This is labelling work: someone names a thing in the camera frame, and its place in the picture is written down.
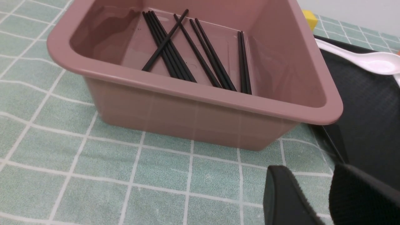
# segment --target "green checkered tablecloth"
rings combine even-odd
[[[81,76],[48,55],[71,0],[0,0],[0,224],[264,224],[268,165],[286,165],[332,224],[335,157],[300,125],[250,152],[105,124]],[[315,34],[397,52],[398,37],[320,17]]]

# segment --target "white wall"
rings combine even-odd
[[[297,1],[315,14],[400,36],[400,0]]]

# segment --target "white grid line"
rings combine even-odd
[[[71,165],[70,170],[69,170],[69,172],[68,172],[68,176],[65,178],[64,184],[62,185],[61,190],[60,190],[60,193],[58,194],[58,197],[57,197],[57,199],[56,199],[56,202],[55,202],[55,204],[54,204],[54,206],[53,206],[53,209],[52,209],[52,211],[51,211],[51,213],[50,213],[49,223],[47,223],[48,225],[51,224],[51,222],[52,222],[53,219],[54,219],[54,216],[56,215],[56,212],[57,212],[57,210],[58,210],[58,207],[60,206],[61,199],[62,199],[62,197],[64,196],[64,192],[65,192],[65,190],[66,190],[66,188],[67,188],[68,183],[70,182],[71,175],[72,175],[72,173],[74,172],[74,169],[75,169],[76,164],[78,163],[79,156],[80,156],[80,154],[81,154],[81,152],[82,152],[82,150],[83,150],[83,147],[84,147],[85,144],[86,144],[86,141],[87,141],[87,139],[88,139],[88,136],[89,136],[89,134],[90,134],[90,132],[91,132],[91,130],[92,130],[92,128],[93,128],[94,122],[96,121],[97,115],[98,115],[98,112],[96,111],[96,112],[94,113],[94,116],[93,116],[93,118],[92,118],[92,121],[91,121],[91,123],[90,123],[90,125],[89,125],[89,128],[88,128],[87,131],[86,131],[85,137],[83,138],[82,143],[81,143],[80,146],[79,146],[78,152],[76,153],[76,155],[75,155],[75,157],[74,157],[74,160],[72,161],[72,165]]]
[[[25,0],[22,0],[17,6],[15,6],[15,8],[13,8],[10,12],[0,12],[5,14],[5,16],[0,20],[0,24],[6,20],[10,15],[12,15],[23,3],[25,2]]]
[[[9,113],[6,112],[1,112],[0,111],[0,116],[6,116],[9,117],[11,119],[14,119],[18,122],[27,124],[28,121],[25,121],[21,118],[18,118],[14,115],[11,115]],[[78,134],[78,133],[73,133],[70,131],[64,131],[64,130],[58,130],[58,129],[53,129],[53,128],[49,128],[49,127],[44,127],[44,126],[40,126],[40,125],[36,125],[36,124],[32,124],[32,127],[37,128],[37,129],[41,129],[44,131],[50,131],[50,132],[54,132],[54,133],[59,133],[59,134],[64,134],[64,135],[71,135],[71,136],[75,136],[75,137],[85,137],[85,135],[82,134]],[[128,145],[128,146],[133,146],[133,147],[140,147],[140,144],[137,143],[129,143],[129,142],[124,142],[124,141],[118,141],[118,140],[114,140],[114,139],[108,139],[108,138],[102,138],[102,137],[94,137],[94,136],[87,136],[88,139],[92,139],[92,140],[98,140],[98,141],[105,141],[105,142],[110,142],[110,143],[116,143],[116,144],[121,144],[121,145]],[[315,144],[312,143],[308,143],[306,141],[302,141],[302,140],[298,140],[298,139],[285,139],[285,138],[280,138],[279,140],[283,140],[283,141],[297,141],[297,142],[301,142],[301,143],[305,143],[308,145],[312,145],[314,147],[317,147]],[[180,155],[188,155],[190,156],[191,153],[188,152],[182,152],[182,151],[177,151],[177,150],[172,150],[172,149],[164,149],[164,148],[160,148],[160,147],[154,147],[154,146],[150,146],[150,145],[142,145],[143,148],[146,149],[153,149],[153,150],[159,150],[159,151],[164,151],[164,152],[170,152],[170,153],[176,153],[176,154],[180,154]],[[206,155],[198,155],[198,154],[193,154],[194,157],[197,158],[202,158],[202,159],[209,159],[209,160],[213,160],[213,161],[219,161],[219,162],[224,162],[224,163],[231,163],[231,164],[239,164],[239,162],[237,161],[231,161],[231,160],[227,160],[227,159],[220,159],[220,158],[216,158],[216,157],[210,157],[210,156],[206,156]],[[263,169],[263,170],[267,170],[267,167],[262,167],[262,166],[257,166],[257,165],[253,165],[253,164],[248,164],[248,163],[241,163],[242,166],[248,166],[248,167],[253,167],[253,168],[258,168],[258,169]],[[325,173],[309,173],[309,172],[293,172],[295,175],[307,175],[307,176],[317,176],[317,177],[328,177],[331,176],[330,174],[325,174]]]
[[[8,34],[8,35],[10,35],[10,36],[17,37],[17,38],[28,39],[28,40],[35,40],[34,38],[24,37],[24,36],[21,36],[21,35],[8,33],[8,32],[6,32],[6,31],[2,31],[2,30],[0,30],[0,33]]]
[[[65,70],[62,70],[57,79],[54,81],[52,87],[50,88],[48,94],[43,98],[41,104],[39,107],[36,109],[35,113],[32,115],[31,119],[29,122],[26,124],[24,130],[21,132],[15,143],[13,144],[12,148],[9,150],[7,153],[5,159],[3,160],[3,163],[0,164],[0,172],[3,170],[4,166],[6,165],[7,161],[11,158],[12,154],[14,151],[17,149],[18,145],[21,143],[22,139],[24,138],[25,134],[28,132],[29,128],[32,126],[33,121],[36,119],[36,117],[39,115],[40,111],[42,110],[44,104],[47,102],[47,100],[50,97],[50,93],[53,92],[53,90],[56,88],[58,82],[60,81],[61,77],[65,73]]]
[[[64,9],[68,7],[68,5],[70,4],[70,2],[72,2],[72,0],[69,0],[69,1],[67,2],[67,4],[65,5]],[[63,11],[60,11],[60,12],[58,13],[58,15],[52,20],[51,23],[54,23],[54,22],[61,16],[62,12],[63,12]],[[49,25],[38,35],[38,37],[37,37],[25,50],[24,50],[17,58],[15,58],[14,61],[12,61],[12,62],[10,63],[10,65],[0,74],[0,79],[4,76],[4,74],[6,74],[6,73],[8,72],[8,70],[15,64],[15,62],[16,62],[18,59],[20,59],[25,53],[27,53],[27,52],[29,51],[29,49],[39,40],[39,38],[40,38],[44,33],[46,33],[46,31],[47,31],[50,27],[51,27],[51,24],[49,24]]]
[[[55,20],[54,20],[53,22],[46,22],[46,21],[43,21],[43,20],[38,20],[38,19],[34,19],[34,18],[27,17],[27,16],[15,14],[15,13],[11,13],[11,12],[10,12],[10,13],[7,13],[7,12],[2,12],[2,11],[0,11],[0,14],[6,14],[6,16],[3,17],[3,18],[0,20],[0,23],[3,22],[3,21],[6,19],[6,17],[8,17],[8,16],[17,16],[17,17],[21,17],[21,18],[24,18],[24,19],[27,19],[27,20],[32,20],[32,21],[36,21],[36,22],[40,22],[40,23],[44,23],[44,24],[49,24],[49,25],[53,25],[53,26],[56,25],[56,24],[54,23]]]
[[[38,20],[38,19],[30,18],[30,17],[23,16],[23,15],[20,15],[20,14],[11,13],[10,15],[11,15],[11,16],[16,16],[16,17],[21,17],[21,18],[24,18],[24,19],[27,19],[27,20],[36,21],[36,22],[43,23],[43,24],[52,24],[51,22],[49,23],[49,22],[46,22],[46,21],[43,21],[43,20]]]
[[[284,138],[284,137],[282,137],[282,138],[280,138],[281,140],[283,140],[283,141],[297,141],[297,142],[301,142],[301,143],[304,143],[304,144],[308,144],[308,145],[312,145],[312,146],[314,146],[314,147],[316,147],[316,148],[318,148],[318,149],[320,149],[321,151],[324,151],[326,154],[328,154],[328,155],[335,155],[334,153],[330,153],[330,152],[328,152],[328,151],[325,151],[324,149],[321,149],[320,147],[318,147],[317,145],[315,145],[315,144],[313,144],[313,143],[310,143],[310,142],[307,142],[307,141],[303,141],[303,140],[299,140],[299,139],[294,139],[294,138]]]
[[[345,37],[347,38],[347,41],[349,41],[349,43],[351,43],[349,37],[347,36],[346,31],[344,31],[344,28],[343,28],[343,26],[342,26],[342,23],[341,23],[340,21],[339,21],[339,24],[340,24],[340,27],[342,28],[342,31],[343,31]]]
[[[325,32],[326,36],[329,37],[329,36],[328,36],[328,33],[327,33],[326,30],[325,30],[324,23],[322,22],[322,19],[321,19],[321,17],[320,17],[319,15],[318,15],[318,18],[319,18],[320,21],[321,21],[321,26],[322,26],[323,31]]]
[[[380,35],[380,33],[379,33],[379,36],[380,36],[380,38],[382,38],[383,42],[386,44],[386,46],[388,47],[388,49],[390,49],[388,43],[385,41],[385,39],[382,37],[382,35]]]
[[[41,88],[36,87],[36,86],[34,86],[34,85],[32,85],[32,84],[28,84],[28,83],[25,83],[25,82],[22,82],[22,81],[18,81],[18,80],[0,80],[0,83],[21,84],[21,85],[24,85],[24,86],[28,86],[28,87],[30,87],[30,88],[32,88],[32,89],[35,89],[35,90],[37,90],[37,91],[40,91],[40,92],[42,92],[42,93],[46,93],[46,94],[49,93],[48,91],[46,91],[46,90],[44,90],[44,89],[41,89]],[[68,102],[74,102],[74,103],[78,103],[78,104],[84,104],[84,105],[94,106],[93,103],[82,102],[82,101],[79,101],[79,100],[75,100],[75,99],[71,99],[71,98],[66,98],[66,97],[63,97],[63,96],[60,96],[60,95],[54,94],[54,93],[50,93],[50,95],[53,96],[53,97],[56,97],[56,98],[59,98],[59,99],[68,101]]]
[[[188,224],[189,194],[190,194],[190,184],[192,182],[192,171],[193,171],[193,153],[194,153],[194,140],[190,142],[189,171],[188,171],[188,181],[186,183],[185,208],[183,211],[183,220],[182,220],[183,225]]]
[[[326,161],[325,156],[324,156],[323,152],[321,151],[320,145],[318,144],[317,137],[315,136],[315,132],[314,132],[314,130],[311,130],[311,131],[312,131],[312,135],[314,136],[315,143],[317,144],[317,147],[321,152],[322,158],[324,159],[325,165],[329,168],[330,173],[333,175],[333,171],[330,168],[330,166],[328,165],[328,162]]]
[[[237,162],[231,161],[230,163],[232,164],[238,164]],[[44,168],[40,168],[40,167],[32,167],[32,166],[25,166],[24,164],[20,164],[20,163],[16,163],[16,162],[12,162],[12,161],[8,161],[7,162],[8,165],[13,165],[13,166],[18,166],[18,167],[22,167],[22,168],[26,168],[26,169],[31,169],[31,170],[37,170],[37,171],[42,171],[42,172],[46,172],[46,173],[55,173],[55,174],[60,174],[60,175],[65,175],[65,173],[63,171],[53,171],[53,170],[48,170],[48,169],[44,169]],[[252,165],[252,164],[247,164],[247,163],[242,163],[242,166],[248,166],[248,167],[253,167],[253,168],[257,168],[257,169],[262,169],[262,170],[267,170],[267,167],[262,167],[262,166],[256,166],[256,165]],[[294,175],[302,175],[302,176],[312,176],[312,177],[332,177],[331,174],[327,174],[327,173],[313,173],[313,172],[292,172]],[[109,182],[114,182],[114,183],[118,183],[118,184],[125,184],[125,181],[119,181],[119,180],[108,180]]]
[[[239,164],[239,207],[240,207],[240,225],[244,225],[244,211],[243,211],[243,168],[242,159],[240,157],[240,148],[236,149]]]
[[[13,59],[18,58],[17,56],[8,56],[8,55],[2,55],[2,54],[0,54],[0,57],[4,57],[4,58],[13,58]],[[38,61],[42,61],[42,62],[49,63],[49,64],[51,64],[51,65],[53,65],[53,66],[56,66],[56,67],[60,67],[60,66],[59,66],[58,64],[56,64],[55,62],[49,61],[49,60],[44,59],[44,58],[27,58],[27,57],[20,57],[19,59],[38,60]]]
[[[51,174],[63,175],[63,176],[71,176],[71,177],[87,179],[87,180],[94,180],[94,181],[111,182],[111,183],[117,183],[117,184],[126,185],[126,186],[131,185],[133,187],[145,188],[145,189],[150,189],[150,190],[155,190],[155,191],[163,191],[163,192],[174,193],[174,194],[179,194],[179,195],[189,195],[189,196],[193,196],[193,197],[200,197],[200,198],[206,198],[206,199],[211,199],[211,200],[216,200],[216,201],[235,203],[238,205],[240,204],[240,201],[238,201],[238,200],[226,199],[226,198],[221,198],[221,197],[216,197],[216,196],[211,196],[211,195],[204,195],[204,194],[191,193],[191,192],[188,193],[187,191],[178,191],[178,190],[174,190],[174,189],[167,189],[167,188],[155,187],[155,186],[150,186],[150,185],[130,183],[127,181],[120,181],[120,180],[106,178],[106,177],[94,177],[94,176],[83,175],[83,174],[69,173],[69,172],[65,172],[65,171],[57,171],[57,170],[46,169],[46,168],[41,168],[41,167],[29,166],[29,165],[25,165],[25,164],[21,164],[21,163],[16,163],[13,161],[10,161],[8,164],[15,166],[15,167],[20,167],[20,168],[44,172],[44,173],[51,173]],[[250,202],[242,202],[242,205],[262,208],[261,204],[255,204],[255,203],[250,203]]]
[[[323,21],[324,23],[330,23],[330,24],[334,24],[334,25],[337,25],[337,26],[338,26],[338,24],[335,24],[335,23],[332,23],[332,22],[329,22],[329,21],[325,21],[325,20],[322,20],[322,19],[320,19],[320,20]],[[346,27],[346,26],[343,26],[343,25],[341,25],[341,27],[345,27],[345,28],[350,29],[350,30],[355,30],[355,31],[358,31],[358,32],[361,32],[361,33],[364,34],[364,32],[360,29],[359,26],[357,26],[357,27],[359,28],[359,30],[354,29],[354,28],[351,28],[351,27]],[[387,40],[386,38],[383,38],[383,37],[381,37],[380,35],[379,35],[379,36],[376,36],[376,35],[374,35],[374,34],[369,34],[369,33],[367,33],[367,34],[368,34],[368,35],[371,35],[371,36],[374,36],[374,37],[378,37],[378,38],[382,38],[382,39]],[[399,38],[399,37],[397,37],[397,38],[399,39],[399,41],[393,41],[393,40],[391,40],[391,41],[400,43],[400,38]]]
[[[364,32],[361,32],[361,33],[362,33],[363,37],[365,38],[366,42],[368,43],[368,45],[370,46],[370,48],[372,49],[371,43],[368,42],[368,39],[367,39],[367,37],[365,36]]]
[[[368,41],[364,41],[364,40],[360,40],[360,39],[355,39],[355,38],[352,38],[352,37],[346,37],[345,35],[342,35],[342,34],[338,34],[338,33],[334,33],[334,32],[331,32],[331,31],[325,31],[325,30],[321,30],[321,29],[319,29],[319,28],[315,28],[315,30],[320,30],[320,31],[324,31],[326,34],[328,34],[328,33],[330,33],[330,34],[336,34],[336,35],[338,35],[338,36],[342,36],[342,37],[345,37],[345,38],[348,38],[349,40],[351,39],[351,40],[356,40],[356,41],[359,41],[359,42],[363,42],[363,43],[366,43],[366,44],[368,44],[369,46],[371,45],[371,43],[369,43]],[[376,46],[380,46],[380,47],[383,47],[383,48],[387,48],[387,47],[385,47],[385,46],[381,46],[381,45],[378,45],[378,44],[375,44]],[[391,50],[391,51],[393,51],[393,52],[397,52],[397,50],[394,50],[394,49],[392,49],[392,48],[389,48],[389,50]]]
[[[56,9],[59,9],[59,10],[64,10],[63,8],[60,8],[60,7],[57,7],[57,6],[52,6],[52,5],[49,5],[49,4],[46,4],[46,3],[37,2],[37,1],[34,1],[34,0],[28,0],[28,1],[40,4],[40,5],[44,5],[44,6],[47,6],[47,7],[56,8]]]
[[[142,151],[142,146],[143,146],[143,142],[144,142],[145,136],[146,136],[146,132],[143,131],[142,132],[142,137],[140,138],[139,148],[138,148],[138,151],[136,153],[135,162],[133,163],[132,172],[131,172],[131,175],[130,175],[130,178],[129,178],[129,185],[128,185],[128,188],[126,189],[124,204],[122,205],[121,216],[120,216],[120,220],[119,220],[118,225],[123,225],[124,224],[125,215],[126,215],[126,209],[128,208],[128,201],[129,201],[130,193],[132,192],[132,185],[131,184],[133,184],[133,180],[135,179],[136,169],[138,167],[139,157],[140,157],[140,153]]]
[[[283,150],[283,140],[279,138],[280,154],[282,156],[282,165],[286,166],[285,151]]]
[[[48,222],[48,220],[45,220],[45,219],[26,218],[26,217],[15,216],[15,215],[11,215],[11,214],[8,214],[8,213],[3,213],[3,212],[0,212],[0,217],[6,218],[6,219],[12,219],[12,220],[16,220],[16,221],[21,221],[21,222],[25,222],[25,223],[45,224],[45,223]],[[77,223],[65,223],[65,222],[61,222],[61,221],[53,221],[52,225],[80,225],[80,224],[77,224]]]

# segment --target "white spoon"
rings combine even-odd
[[[388,52],[373,52],[357,54],[329,44],[325,41],[315,39],[320,49],[340,56],[366,71],[380,75],[394,75],[400,86],[400,56]]]

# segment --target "yellow sponge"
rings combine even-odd
[[[315,26],[318,23],[318,19],[309,10],[303,10],[303,14],[306,17],[306,20],[307,20],[308,25],[310,26],[311,30],[314,30]]]

